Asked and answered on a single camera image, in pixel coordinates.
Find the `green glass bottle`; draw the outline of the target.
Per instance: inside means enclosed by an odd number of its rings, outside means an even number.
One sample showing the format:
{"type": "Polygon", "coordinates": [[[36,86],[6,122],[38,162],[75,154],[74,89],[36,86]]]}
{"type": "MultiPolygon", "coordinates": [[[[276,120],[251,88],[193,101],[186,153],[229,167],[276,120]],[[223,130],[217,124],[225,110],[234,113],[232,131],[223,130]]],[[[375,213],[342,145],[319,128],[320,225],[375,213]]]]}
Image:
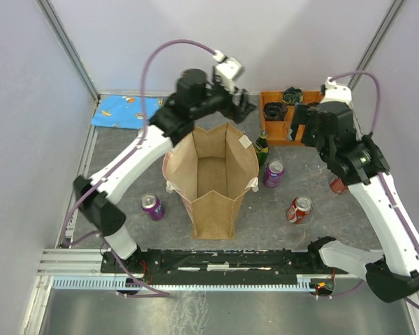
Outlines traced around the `green glass bottle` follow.
{"type": "Polygon", "coordinates": [[[258,159],[258,165],[262,167],[266,163],[269,155],[268,133],[266,130],[260,132],[253,146],[258,159]]]}

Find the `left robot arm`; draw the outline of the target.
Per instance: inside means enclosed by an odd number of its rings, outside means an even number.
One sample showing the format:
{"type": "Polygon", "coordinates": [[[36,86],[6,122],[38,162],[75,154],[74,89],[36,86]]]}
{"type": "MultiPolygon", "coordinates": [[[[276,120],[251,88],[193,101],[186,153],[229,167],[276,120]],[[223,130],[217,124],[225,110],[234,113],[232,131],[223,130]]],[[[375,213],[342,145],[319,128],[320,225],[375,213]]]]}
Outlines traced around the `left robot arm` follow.
{"type": "Polygon", "coordinates": [[[208,81],[203,70],[184,71],[175,92],[120,155],[93,177],[80,175],[74,180],[77,208],[116,253],[116,263],[124,271],[132,272],[140,266],[140,254],[117,203],[145,170],[193,132],[197,120],[220,112],[239,124],[254,111],[247,90],[236,86],[241,74],[234,66],[218,65],[213,67],[208,81]]]}

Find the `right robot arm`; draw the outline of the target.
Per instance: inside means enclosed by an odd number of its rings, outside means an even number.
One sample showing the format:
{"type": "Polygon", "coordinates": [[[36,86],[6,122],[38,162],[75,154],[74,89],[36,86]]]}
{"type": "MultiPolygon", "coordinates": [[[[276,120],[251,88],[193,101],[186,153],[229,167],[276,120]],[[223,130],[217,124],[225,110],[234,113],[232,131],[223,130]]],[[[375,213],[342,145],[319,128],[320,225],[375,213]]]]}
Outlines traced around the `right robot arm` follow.
{"type": "Polygon", "coordinates": [[[301,142],[316,148],[321,160],[348,188],[365,212],[382,253],[361,250],[323,237],[312,243],[307,266],[329,267],[366,281],[383,302],[407,299],[419,291],[419,233],[395,188],[389,165],[372,135],[357,137],[353,111],[340,101],[297,104],[289,138],[304,126],[301,142]]]}

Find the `orange wooden divided tray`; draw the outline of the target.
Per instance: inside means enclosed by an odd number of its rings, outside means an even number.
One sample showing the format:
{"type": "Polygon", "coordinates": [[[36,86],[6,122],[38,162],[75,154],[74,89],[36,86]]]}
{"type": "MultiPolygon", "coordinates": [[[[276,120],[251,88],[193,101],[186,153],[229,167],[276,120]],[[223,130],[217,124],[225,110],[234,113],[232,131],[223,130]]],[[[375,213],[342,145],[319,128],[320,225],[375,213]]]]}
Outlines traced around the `orange wooden divided tray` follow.
{"type": "Polygon", "coordinates": [[[299,126],[294,141],[288,141],[287,135],[290,130],[294,114],[294,105],[287,105],[287,113],[283,121],[267,121],[265,119],[264,107],[266,103],[282,103],[283,91],[262,91],[259,95],[259,111],[261,128],[268,133],[268,142],[271,146],[300,146],[304,126],[299,126]]]}

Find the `purple soda can right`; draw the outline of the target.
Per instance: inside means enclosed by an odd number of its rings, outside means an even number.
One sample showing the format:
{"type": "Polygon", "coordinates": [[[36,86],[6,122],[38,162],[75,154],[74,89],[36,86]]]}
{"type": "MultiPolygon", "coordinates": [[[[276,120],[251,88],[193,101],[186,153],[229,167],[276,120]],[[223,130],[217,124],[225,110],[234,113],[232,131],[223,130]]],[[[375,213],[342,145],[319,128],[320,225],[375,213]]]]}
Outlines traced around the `purple soda can right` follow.
{"type": "Polygon", "coordinates": [[[284,163],[278,159],[271,160],[265,167],[263,184],[268,188],[276,188],[285,173],[284,163]]]}

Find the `purple soda can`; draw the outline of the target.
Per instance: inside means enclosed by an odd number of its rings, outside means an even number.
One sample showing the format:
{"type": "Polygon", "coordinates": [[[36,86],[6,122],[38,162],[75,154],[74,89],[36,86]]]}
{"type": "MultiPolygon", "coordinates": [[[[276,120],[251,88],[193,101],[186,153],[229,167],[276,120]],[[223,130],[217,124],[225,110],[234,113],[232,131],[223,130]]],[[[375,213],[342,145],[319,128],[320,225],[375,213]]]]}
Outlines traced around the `purple soda can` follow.
{"type": "Polygon", "coordinates": [[[284,163],[278,159],[271,160],[265,167],[263,184],[268,188],[276,188],[285,173],[284,163]]]}
{"type": "Polygon", "coordinates": [[[165,209],[161,201],[152,193],[147,193],[142,196],[140,207],[153,221],[159,221],[165,215],[165,209]]]}

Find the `red cola can far right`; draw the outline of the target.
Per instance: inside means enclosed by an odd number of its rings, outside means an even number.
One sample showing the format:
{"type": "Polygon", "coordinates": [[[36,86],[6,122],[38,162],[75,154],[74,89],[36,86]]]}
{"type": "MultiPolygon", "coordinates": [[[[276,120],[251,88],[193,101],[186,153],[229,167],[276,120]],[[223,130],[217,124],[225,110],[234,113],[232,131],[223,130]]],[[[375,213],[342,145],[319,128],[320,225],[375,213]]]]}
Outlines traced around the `red cola can far right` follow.
{"type": "Polygon", "coordinates": [[[339,177],[335,177],[331,183],[330,188],[334,193],[344,194],[348,191],[348,187],[344,185],[343,181],[339,177]]]}

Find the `red cola can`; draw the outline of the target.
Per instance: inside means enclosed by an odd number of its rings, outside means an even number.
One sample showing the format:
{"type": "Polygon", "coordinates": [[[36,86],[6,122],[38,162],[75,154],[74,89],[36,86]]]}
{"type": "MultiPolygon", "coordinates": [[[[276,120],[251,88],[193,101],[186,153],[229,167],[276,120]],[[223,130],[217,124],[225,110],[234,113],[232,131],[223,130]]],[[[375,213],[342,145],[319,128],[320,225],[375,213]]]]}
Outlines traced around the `red cola can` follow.
{"type": "Polygon", "coordinates": [[[344,194],[348,191],[348,187],[344,185],[343,181],[339,177],[335,177],[331,183],[330,188],[334,193],[344,194]]]}
{"type": "Polygon", "coordinates": [[[305,216],[313,210],[313,202],[307,196],[298,196],[292,202],[286,212],[286,217],[290,223],[299,224],[305,216]]]}

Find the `red cola can front right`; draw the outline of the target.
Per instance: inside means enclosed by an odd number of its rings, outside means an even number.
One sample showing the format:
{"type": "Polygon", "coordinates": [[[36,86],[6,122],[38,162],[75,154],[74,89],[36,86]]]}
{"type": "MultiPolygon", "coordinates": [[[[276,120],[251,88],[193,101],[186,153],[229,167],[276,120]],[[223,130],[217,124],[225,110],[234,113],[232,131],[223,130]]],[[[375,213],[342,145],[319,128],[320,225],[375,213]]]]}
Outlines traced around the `red cola can front right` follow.
{"type": "Polygon", "coordinates": [[[313,210],[313,202],[307,196],[298,196],[292,202],[286,212],[286,217],[290,223],[299,224],[305,216],[313,210]]]}

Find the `blue patterned cloth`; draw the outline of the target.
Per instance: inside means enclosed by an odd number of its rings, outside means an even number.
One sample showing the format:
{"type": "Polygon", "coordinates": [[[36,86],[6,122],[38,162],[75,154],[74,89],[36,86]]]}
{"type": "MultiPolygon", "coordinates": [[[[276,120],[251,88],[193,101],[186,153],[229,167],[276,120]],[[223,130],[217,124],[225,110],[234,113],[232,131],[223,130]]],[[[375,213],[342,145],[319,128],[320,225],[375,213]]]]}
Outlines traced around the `blue patterned cloth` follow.
{"type": "Polygon", "coordinates": [[[91,124],[101,128],[142,129],[142,100],[139,96],[106,96],[98,104],[91,124]]]}

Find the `purple soda can left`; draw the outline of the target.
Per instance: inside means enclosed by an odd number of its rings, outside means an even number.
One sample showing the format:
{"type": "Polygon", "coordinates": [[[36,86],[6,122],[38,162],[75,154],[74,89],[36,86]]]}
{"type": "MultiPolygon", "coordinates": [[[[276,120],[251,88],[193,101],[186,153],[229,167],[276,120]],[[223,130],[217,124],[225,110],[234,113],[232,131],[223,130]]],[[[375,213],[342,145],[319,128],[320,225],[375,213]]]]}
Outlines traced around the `purple soda can left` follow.
{"type": "Polygon", "coordinates": [[[161,201],[152,193],[147,193],[142,196],[140,207],[153,221],[159,221],[165,215],[165,209],[161,201]]]}

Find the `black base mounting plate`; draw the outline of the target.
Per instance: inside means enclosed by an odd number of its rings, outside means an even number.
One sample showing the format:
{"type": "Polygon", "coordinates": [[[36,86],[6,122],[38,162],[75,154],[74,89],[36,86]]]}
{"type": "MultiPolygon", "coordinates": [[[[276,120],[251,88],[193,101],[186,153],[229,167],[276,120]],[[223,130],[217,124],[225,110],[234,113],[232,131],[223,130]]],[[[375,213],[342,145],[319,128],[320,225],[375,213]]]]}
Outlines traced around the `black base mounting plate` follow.
{"type": "Polygon", "coordinates": [[[298,275],[345,274],[321,264],[309,251],[148,249],[123,261],[152,285],[295,284],[298,275]]]}

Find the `right aluminium frame post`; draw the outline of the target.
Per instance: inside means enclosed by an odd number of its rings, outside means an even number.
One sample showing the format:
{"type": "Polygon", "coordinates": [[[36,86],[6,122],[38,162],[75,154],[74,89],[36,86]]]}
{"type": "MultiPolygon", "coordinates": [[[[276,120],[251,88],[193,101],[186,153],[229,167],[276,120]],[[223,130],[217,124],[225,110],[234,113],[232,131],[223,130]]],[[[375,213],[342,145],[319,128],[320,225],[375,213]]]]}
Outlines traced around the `right aluminium frame post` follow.
{"type": "Polygon", "coordinates": [[[363,53],[356,70],[367,70],[372,59],[376,56],[378,49],[383,43],[385,37],[390,31],[392,25],[395,23],[398,15],[401,13],[405,0],[392,0],[390,6],[381,20],[377,30],[370,40],[365,52],[363,53]]]}

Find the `aluminium frame post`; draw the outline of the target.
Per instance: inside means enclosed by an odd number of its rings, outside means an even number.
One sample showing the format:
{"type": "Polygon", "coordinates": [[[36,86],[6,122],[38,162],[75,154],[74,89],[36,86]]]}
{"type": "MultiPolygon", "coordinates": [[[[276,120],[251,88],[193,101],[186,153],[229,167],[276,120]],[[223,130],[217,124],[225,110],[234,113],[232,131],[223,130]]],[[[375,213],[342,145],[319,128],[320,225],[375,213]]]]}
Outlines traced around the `aluminium frame post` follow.
{"type": "Polygon", "coordinates": [[[39,8],[41,9],[45,19],[47,20],[48,24],[52,28],[57,40],[59,41],[60,45],[62,46],[66,56],[68,57],[69,61],[73,65],[76,73],[78,74],[81,82],[87,89],[89,95],[95,100],[99,101],[100,94],[95,87],[92,79],[90,78],[78,51],[76,50],[73,42],[68,37],[66,30],[54,9],[54,6],[51,1],[48,0],[36,0],[39,8]]]}
{"type": "Polygon", "coordinates": [[[376,56],[378,49],[383,43],[385,37],[390,31],[392,25],[395,23],[398,15],[401,13],[405,0],[392,0],[390,6],[381,20],[377,30],[370,40],[365,52],[363,53],[356,70],[367,70],[372,59],[376,56]]]}

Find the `left aluminium frame post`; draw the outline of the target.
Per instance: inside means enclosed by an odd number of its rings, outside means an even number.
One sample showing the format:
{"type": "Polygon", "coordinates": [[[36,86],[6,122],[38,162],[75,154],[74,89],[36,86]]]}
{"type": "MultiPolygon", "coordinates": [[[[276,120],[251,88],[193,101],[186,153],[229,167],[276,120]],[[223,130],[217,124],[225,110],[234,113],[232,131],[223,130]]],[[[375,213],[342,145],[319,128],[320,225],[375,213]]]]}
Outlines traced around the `left aluminium frame post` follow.
{"type": "Polygon", "coordinates": [[[78,51],[76,50],[73,42],[68,37],[66,30],[54,9],[54,6],[51,1],[48,0],[36,0],[39,8],[41,9],[45,19],[47,20],[48,24],[52,28],[57,40],[59,41],[60,45],[62,46],[66,56],[68,57],[69,61],[73,65],[76,73],[78,74],[81,82],[87,89],[89,95],[95,100],[99,101],[100,94],[95,87],[92,79],[90,78],[78,51]]]}

